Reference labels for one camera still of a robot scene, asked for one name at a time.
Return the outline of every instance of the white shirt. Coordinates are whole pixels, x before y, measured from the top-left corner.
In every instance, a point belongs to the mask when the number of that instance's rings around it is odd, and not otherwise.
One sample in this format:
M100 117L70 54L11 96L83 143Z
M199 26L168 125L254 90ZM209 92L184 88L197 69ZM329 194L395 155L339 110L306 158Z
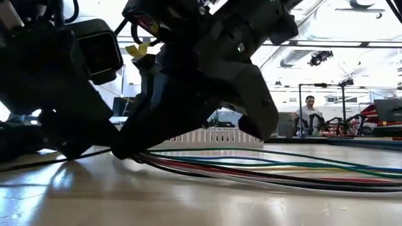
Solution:
M307 121L307 124L310 126L310 114L314 114L314 113L316 113L316 114L318 114L319 116L321 116L321 113L320 113L320 111L318 111L316 108L311 108L311 109L309 109L307 106L304 106L304 107L302 107L301 108L301 112L302 112L302 114L303 114L303 120L306 120ZM297 114L297 116L298 117L300 117L300 109L297 109L296 110L296 114ZM313 120L313 127L315 127L315 126L317 126L318 125L318 119L316 118L316 117L314 117L314 120Z

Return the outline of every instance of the ceiling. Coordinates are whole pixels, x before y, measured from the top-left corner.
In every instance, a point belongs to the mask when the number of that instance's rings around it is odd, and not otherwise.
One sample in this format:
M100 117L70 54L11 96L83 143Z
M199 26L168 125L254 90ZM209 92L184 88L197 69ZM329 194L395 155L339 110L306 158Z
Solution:
M211 11L219 9L227 0L220 0ZM80 0L80 16L100 17L116 28L122 21L121 11L126 0ZM372 4L368 9L362 5ZM71 4L66 1L66 8ZM291 11L299 26L299 35L293 40L303 46L271 46L269 42L253 56L254 64L261 68L268 85L280 81L282 85L299 83L337 83L352 77L356 85L396 86L402 74L402 26L385 0L304 0ZM140 37L151 37L139 30ZM132 45L129 25L119 34L121 49ZM381 47L390 48L338 48L350 42L371 43L381 41ZM160 46L152 49L156 53ZM332 50L334 57L320 66L307 64L311 53Z

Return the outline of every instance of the blue cable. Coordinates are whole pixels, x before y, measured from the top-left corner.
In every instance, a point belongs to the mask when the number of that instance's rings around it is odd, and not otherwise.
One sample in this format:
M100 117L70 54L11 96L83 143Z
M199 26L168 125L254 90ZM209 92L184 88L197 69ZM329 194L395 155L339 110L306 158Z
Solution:
M187 159L202 159L202 160L241 159L241 160L261 161L261 162L265 162L265 163L282 163L281 161L274 161L274 160L261 159L261 158L240 157L240 156L217 156L217 157L180 156L180 159L186 159L186 158ZM351 166L351 168L359 169L359 170L378 170L378 171L389 172L389 173L402 173L401 168L382 168L382 167L373 167L373 166Z

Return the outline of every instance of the man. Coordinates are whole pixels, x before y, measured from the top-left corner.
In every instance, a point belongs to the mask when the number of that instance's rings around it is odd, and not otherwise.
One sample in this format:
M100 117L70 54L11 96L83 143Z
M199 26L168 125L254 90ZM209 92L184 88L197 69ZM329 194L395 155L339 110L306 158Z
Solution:
M313 107L314 100L315 100L315 98L312 95L307 96L306 97L306 106L301 108L301 113L303 114L302 115L303 120L306 120L309 126L310 126L310 114L316 113L319 116L321 115L321 113L316 108ZM300 116L300 109L297 109L296 112L292 113L292 115L291 115L293 120L299 116ZM316 117L314 117L314 120L313 120L314 131L317 131L317 128L316 128L317 125L318 125L318 120Z

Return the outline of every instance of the floor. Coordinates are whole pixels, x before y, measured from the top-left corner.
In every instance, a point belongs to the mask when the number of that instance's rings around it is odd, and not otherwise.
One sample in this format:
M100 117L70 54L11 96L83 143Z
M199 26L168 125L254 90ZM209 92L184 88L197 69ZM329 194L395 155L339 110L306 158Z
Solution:
M402 168L399 152L326 145L264 148ZM295 159L273 154L255 156ZM43 153L15 164L54 158L62 156ZM400 225L402 219L402 200L274 193L226 181L173 175L132 161L122 162L109 153L3 173L0 199L0 225L381 226Z

